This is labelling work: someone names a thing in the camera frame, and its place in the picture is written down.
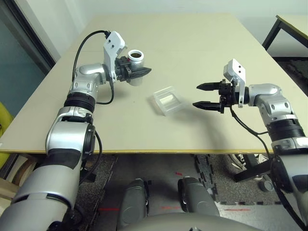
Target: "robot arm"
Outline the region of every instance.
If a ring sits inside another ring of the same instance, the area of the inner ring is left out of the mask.
[[[131,83],[148,74],[143,60],[117,58],[125,46],[117,32],[104,44],[104,63],[78,67],[67,99],[46,138],[47,157],[24,182],[0,218],[0,230],[69,230],[82,163],[93,153],[93,112],[98,86],[116,80]]]
[[[219,83],[204,83],[201,90],[218,90],[219,103],[201,101],[193,105],[224,113],[225,107],[241,103],[259,108],[264,125],[271,138],[274,158],[271,159],[271,178],[278,195],[293,193],[300,211],[303,225],[308,225],[308,137],[291,107],[283,97],[282,90],[273,84],[256,84],[245,87],[245,69],[235,59],[224,68],[223,79]]]

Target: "table edge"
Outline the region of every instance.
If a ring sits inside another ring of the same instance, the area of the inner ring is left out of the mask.
[[[0,149],[1,153],[27,153],[45,154],[45,150],[7,150]],[[259,154],[266,153],[265,149],[126,149],[126,150],[103,150],[103,154]]]
[[[295,26],[293,26],[291,23],[287,22],[282,16],[276,15],[276,18],[278,18],[278,20],[282,21],[283,23],[285,23],[286,25],[288,25],[289,27],[291,27],[294,31],[296,31],[298,34],[300,34],[301,36],[303,36],[305,39],[308,39],[308,35],[306,35],[304,32],[300,31],[299,29],[297,29]]]

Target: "yellow chair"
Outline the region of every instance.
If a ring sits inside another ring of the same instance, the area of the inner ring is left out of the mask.
[[[0,102],[0,137],[3,135],[12,121],[13,116],[11,116],[8,110],[6,110],[6,108]],[[9,153],[0,153],[0,168],[2,168],[9,156]]]

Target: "black cable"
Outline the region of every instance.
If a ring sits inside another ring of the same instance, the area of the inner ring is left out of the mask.
[[[108,36],[110,35],[110,31],[97,30],[97,31],[94,31],[94,32],[88,34],[88,35],[83,39],[83,41],[81,42],[81,44],[80,44],[80,46],[79,46],[79,48],[78,48],[78,51],[77,51],[77,53],[76,53],[75,60],[74,60],[73,73],[72,73],[72,82],[73,82],[74,79],[75,79],[76,65],[77,65],[78,57],[79,57],[79,54],[80,54],[80,52],[81,52],[81,49],[82,49],[83,45],[86,43],[86,41],[88,40],[88,38],[90,38],[90,37],[93,36],[93,35],[99,34],[99,33],[104,33],[106,38],[108,38]],[[114,100],[114,96],[115,96],[114,84],[113,84],[113,81],[112,81],[111,79],[109,80],[109,83],[110,83],[110,87],[111,87],[111,100],[108,101],[108,102],[96,102],[97,104],[110,104],[110,103]]]
[[[88,34],[88,35],[83,39],[83,41],[81,42],[81,44],[80,44],[80,46],[79,46],[79,48],[78,48],[78,51],[77,51],[77,53],[76,53],[75,60],[74,60],[73,74],[72,74],[72,82],[73,82],[74,79],[75,79],[75,70],[76,70],[77,60],[78,60],[78,57],[79,57],[79,54],[80,54],[80,51],[81,51],[83,45],[86,43],[86,41],[88,40],[88,38],[90,38],[90,37],[93,36],[93,35],[99,34],[99,33],[104,33],[106,38],[108,38],[108,36],[110,35],[110,32],[109,32],[109,31],[97,30],[97,31],[94,31],[94,32]]]
[[[257,137],[261,143],[263,144],[264,148],[265,148],[265,151],[268,155],[268,158],[270,157],[270,152],[265,144],[265,142],[259,137],[259,135],[262,135],[262,134],[266,134],[267,131],[264,131],[264,132],[261,132],[261,133],[258,133],[258,132],[255,132],[253,131],[251,128],[249,128],[249,126],[247,126],[243,121],[240,120],[240,118],[236,115],[236,113],[233,111],[232,109],[232,106],[230,106],[230,112],[231,112],[231,115],[232,117],[236,120],[236,122],[238,122],[244,129],[246,129],[250,134],[254,135],[255,137]]]
[[[289,215],[293,218],[293,220],[296,222],[296,224],[303,230],[303,231],[308,231],[308,226],[305,226],[304,222],[298,217],[298,215],[296,214],[296,212],[294,211],[294,209],[292,208],[292,206],[290,205],[289,201],[287,200],[287,198],[285,197],[285,195],[283,194],[283,192],[277,188],[275,181],[272,178],[272,174],[270,174],[270,179],[272,182],[272,185],[278,195],[279,200],[281,201],[283,207],[285,208],[285,210],[287,210],[287,212],[289,213]]]
[[[110,87],[111,87],[111,99],[108,101],[108,102],[96,102],[97,104],[110,104],[113,100],[114,100],[114,97],[115,97],[115,88],[114,88],[114,83],[112,81],[112,79],[109,79],[109,84],[110,84]]]
[[[99,147],[100,147],[100,152],[99,152],[99,154],[98,154],[98,156],[97,156],[97,159],[96,159],[95,164],[94,164],[94,165],[92,166],[92,168],[87,172],[87,174],[86,174],[82,179],[80,179],[79,185],[82,184],[82,183],[85,181],[85,179],[95,170],[95,168],[98,166],[99,160],[100,160],[100,158],[101,158],[101,156],[102,156],[103,146],[102,146],[101,138],[100,138],[100,136],[98,135],[97,131],[95,131],[95,136],[96,136],[96,138],[97,138],[98,145],[99,145]]]

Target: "cable connector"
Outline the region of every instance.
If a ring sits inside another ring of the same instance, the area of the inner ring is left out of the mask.
[[[107,39],[109,37],[109,35],[111,34],[111,32],[109,30],[104,31],[105,34],[105,38]]]

